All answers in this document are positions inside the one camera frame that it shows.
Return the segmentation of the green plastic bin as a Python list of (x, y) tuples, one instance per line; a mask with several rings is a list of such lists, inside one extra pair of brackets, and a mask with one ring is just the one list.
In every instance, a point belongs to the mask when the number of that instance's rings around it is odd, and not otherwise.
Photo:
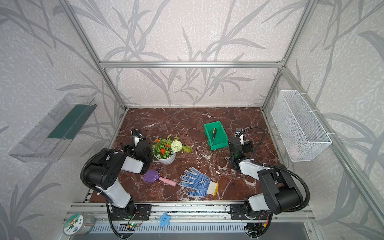
[[(224, 127), (220, 121), (204, 124), (205, 127), (205, 135), (208, 138), (209, 146), (212, 151), (226, 148), (229, 146), (228, 136), (224, 130)], [(214, 144), (212, 145), (212, 131), (213, 128), (217, 129), (217, 134), (214, 140)]]

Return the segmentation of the black yellow screwdriver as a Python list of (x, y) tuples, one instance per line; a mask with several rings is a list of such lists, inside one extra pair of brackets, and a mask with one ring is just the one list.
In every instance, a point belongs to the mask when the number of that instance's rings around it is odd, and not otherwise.
[(213, 131), (212, 131), (212, 145), (214, 144), (214, 140), (215, 140), (216, 134), (217, 134), (217, 129), (213, 128)]

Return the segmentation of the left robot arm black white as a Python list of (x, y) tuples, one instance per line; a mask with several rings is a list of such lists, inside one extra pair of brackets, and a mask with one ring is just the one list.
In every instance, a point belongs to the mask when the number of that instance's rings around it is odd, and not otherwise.
[(119, 209), (126, 209), (134, 203), (118, 180), (120, 172), (144, 175), (153, 162), (150, 143), (145, 138), (134, 141), (133, 145), (127, 147), (126, 152), (102, 149), (89, 158), (80, 173), (84, 185), (101, 194), (110, 205)]

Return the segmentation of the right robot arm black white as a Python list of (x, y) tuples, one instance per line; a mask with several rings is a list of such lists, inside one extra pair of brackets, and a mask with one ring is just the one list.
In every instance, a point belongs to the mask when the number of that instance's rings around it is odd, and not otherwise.
[(229, 138), (231, 166), (242, 175), (259, 181), (262, 187), (261, 194), (244, 199), (240, 214), (253, 219), (261, 213), (278, 215), (305, 208), (310, 192), (303, 179), (284, 165), (259, 164), (247, 158), (245, 154), (251, 147), (251, 144), (242, 144), (240, 137)]

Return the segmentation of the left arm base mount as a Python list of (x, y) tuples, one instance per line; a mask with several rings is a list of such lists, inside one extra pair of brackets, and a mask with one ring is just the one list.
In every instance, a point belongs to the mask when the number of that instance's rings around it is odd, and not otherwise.
[(126, 208), (117, 208), (112, 206), (109, 218), (112, 221), (148, 221), (151, 214), (151, 204), (128, 205)]

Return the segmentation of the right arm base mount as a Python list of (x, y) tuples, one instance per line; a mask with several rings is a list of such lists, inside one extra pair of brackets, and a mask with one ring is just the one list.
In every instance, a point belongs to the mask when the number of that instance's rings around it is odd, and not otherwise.
[(225, 212), (230, 214), (232, 220), (257, 220), (268, 221), (271, 217), (271, 211), (261, 210), (253, 211), (246, 204), (230, 204), (225, 207)]

